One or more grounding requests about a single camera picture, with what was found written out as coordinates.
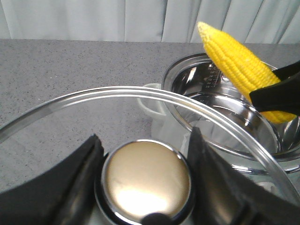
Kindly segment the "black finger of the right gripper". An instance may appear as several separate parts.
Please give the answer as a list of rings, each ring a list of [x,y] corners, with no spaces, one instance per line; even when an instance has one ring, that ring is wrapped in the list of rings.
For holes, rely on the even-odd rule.
[[[300,74],[249,94],[252,105],[259,112],[282,111],[300,114]]]
[[[293,64],[290,64],[288,66],[278,68],[276,70],[273,70],[273,73],[281,80],[284,81],[288,79],[289,77],[297,74],[300,72],[300,61],[297,61]]]

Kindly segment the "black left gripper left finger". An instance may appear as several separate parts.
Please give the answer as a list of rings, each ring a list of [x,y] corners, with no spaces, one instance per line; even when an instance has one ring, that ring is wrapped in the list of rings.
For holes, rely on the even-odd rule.
[[[93,207],[93,183],[104,156],[96,135],[56,166],[0,194],[2,225],[83,225]]]

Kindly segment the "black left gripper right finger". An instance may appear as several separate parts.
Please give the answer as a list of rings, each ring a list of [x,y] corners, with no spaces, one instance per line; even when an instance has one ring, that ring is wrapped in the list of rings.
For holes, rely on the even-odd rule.
[[[298,225],[300,209],[234,170],[203,139],[190,134],[188,162],[195,182],[196,225]]]

